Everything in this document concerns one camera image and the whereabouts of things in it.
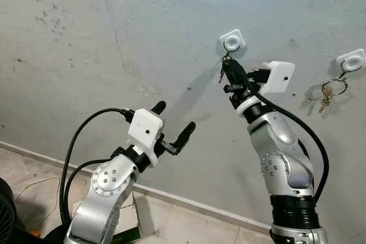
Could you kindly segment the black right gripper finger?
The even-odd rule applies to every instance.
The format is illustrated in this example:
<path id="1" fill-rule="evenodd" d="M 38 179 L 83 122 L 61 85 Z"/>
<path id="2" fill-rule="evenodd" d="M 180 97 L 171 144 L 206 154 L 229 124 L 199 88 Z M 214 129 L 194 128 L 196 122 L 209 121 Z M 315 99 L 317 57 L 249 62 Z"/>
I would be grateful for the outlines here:
<path id="1" fill-rule="evenodd" d="M 246 87 L 248 85 L 246 71 L 235 59 L 223 59 L 223 72 L 228 80 L 225 87 Z"/>

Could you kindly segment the black round fan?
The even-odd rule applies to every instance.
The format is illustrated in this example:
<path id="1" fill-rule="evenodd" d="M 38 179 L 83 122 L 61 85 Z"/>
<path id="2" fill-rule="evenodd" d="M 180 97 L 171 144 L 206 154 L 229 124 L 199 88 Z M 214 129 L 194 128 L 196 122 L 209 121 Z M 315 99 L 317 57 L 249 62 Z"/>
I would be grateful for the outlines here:
<path id="1" fill-rule="evenodd" d="M 10 244 L 16 227 L 17 210 L 10 185 L 0 178 L 0 244 Z"/>

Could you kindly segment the white plastic wall hook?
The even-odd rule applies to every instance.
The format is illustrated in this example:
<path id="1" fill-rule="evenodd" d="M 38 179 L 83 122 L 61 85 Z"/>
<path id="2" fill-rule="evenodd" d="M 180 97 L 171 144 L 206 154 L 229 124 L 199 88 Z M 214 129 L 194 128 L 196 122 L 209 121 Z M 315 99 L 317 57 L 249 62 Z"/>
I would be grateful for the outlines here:
<path id="1" fill-rule="evenodd" d="M 234 29 L 225 33 L 219 37 L 219 41 L 227 54 L 235 53 L 235 51 L 246 48 L 246 42 L 239 29 Z"/>
<path id="2" fill-rule="evenodd" d="M 358 71 L 366 63 L 366 55 L 363 49 L 358 49 L 337 57 L 336 63 L 342 73 Z"/>

